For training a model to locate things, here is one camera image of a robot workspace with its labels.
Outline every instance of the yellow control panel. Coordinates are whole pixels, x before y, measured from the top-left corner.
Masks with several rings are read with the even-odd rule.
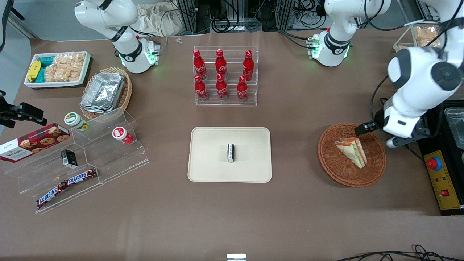
[[[441,150],[424,156],[440,209],[459,209],[458,196],[451,182]]]

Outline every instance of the red bottle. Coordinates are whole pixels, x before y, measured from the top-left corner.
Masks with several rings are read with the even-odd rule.
[[[197,74],[201,76],[201,79],[205,80],[207,78],[205,61],[201,57],[198,49],[193,51],[193,66]]]
[[[253,53],[251,52],[251,50],[247,50],[245,52],[245,60],[243,61],[243,76],[245,76],[246,81],[251,81],[251,78],[253,77],[253,69],[255,67],[255,63],[251,58],[252,55]]]
[[[113,138],[122,141],[125,145],[129,145],[134,141],[134,137],[121,126],[114,128]]]
[[[248,85],[246,85],[245,77],[240,76],[238,79],[238,85],[237,85],[238,102],[245,103],[246,100],[248,99],[247,93],[248,93]]]
[[[218,89],[219,100],[225,102],[229,99],[227,94],[227,83],[224,81],[224,75],[218,74],[218,81],[216,83],[216,89]]]
[[[221,49],[216,51],[216,71],[224,76],[224,80],[227,80],[227,62]]]
[[[201,80],[200,75],[195,75],[195,91],[197,92],[198,100],[205,102],[208,100],[205,83]]]

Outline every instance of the cookie box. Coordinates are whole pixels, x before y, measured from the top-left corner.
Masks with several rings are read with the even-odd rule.
[[[67,129],[52,123],[1,145],[0,159],[14,163],[69,138]]]
[[[52,57],[52,56],[57,56],[59,54],[72,54],[73,52],[51,52],[51,53],[38,53],[34,54],[32,57],[31,64],[28,67],[31,67],[32,63],[35,61],[39,61],[40,58],[42,57]],[[88,69],[90,67],[90,62],[91,62],[91,56],[88,52],[78,52],[78,53],[84,53],[85,58],[84,58],[84,63],[82,64],[82,69],[81,69],[81,74],[79,76],[79,80],[77,81],[61,81],[61,82],[43,82],[43,83],[36,83],[36,82],[31,82],[26,77],[24,79],[24,85],[31,89],[39,90],[39,89],[58,89],[58,88],[72,88],[72,87],[83,87],[83,83],[88,76]]]

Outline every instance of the coca-cola bottle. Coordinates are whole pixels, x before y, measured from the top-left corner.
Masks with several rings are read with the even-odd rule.
[[[205,80],[207,78],[205,61],[201,57],[198,49],[193,51],[193,66],[197,74],[201,76],[201,79]]]
[[[205,102],[208,100],[208,93],[206,92],[205,83],[201,80],[200,75],[195,75],[195,91],[198,96],[198,100],[201,102]]]
[[[222,49],[216,51],[216,71],[224,76],[224,80],[227,80],[227,62]]]
[[[255,63],[253,62],[251,50],[247,50],[245,52],[245,60],[243,61],[243,76],[245,76],[246,81],[251,81],[253,77],[253,69],[255,67]]]
[[[237,97],[239,103],[245,103],[247,100],[248,85],[246,85],[245,77],[240,76],[237,85]]]
[[[224,75],[218,74],[218,81],[216,83],[216,89],[218,89],[219,100],[225,102],[229,99],[227,94],[227,83],[224,81]]]

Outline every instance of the white plastic tray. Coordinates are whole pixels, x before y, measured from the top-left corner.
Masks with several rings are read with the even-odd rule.
[[[50,53],[38,53],[34,54],[31,64],[27,68],[27,71],[29,71],[29,68],[31,68],[32,63],[39,60],[42,57],[49,57],[49,56],[56,56],[57,54],[71,54],[73,52],[50,52]],[[72,82],[52,82],[52,83],[34,83],[30,82],[29,79],[26,77],[24,78],[24,85],[31,89],[54,89],[54,88],[66,88],[66,87],[72,87],[76,85],[81,85],[84,83],[85,76],[87,74],[87,69],[89,68],[89,63],[90,63],[90,54],[88,52],[83,52],[85,53],[85,58],[84,58],[84,64],[82,65],[81,69],[81,75],[79,76],[79,80],[77,81],[72,81]]]
[[[235,161],[227,162],[227,144]],[[266,183],[272,178],[267,128],[196,127],[190,141],[188,178],[195,182]]]

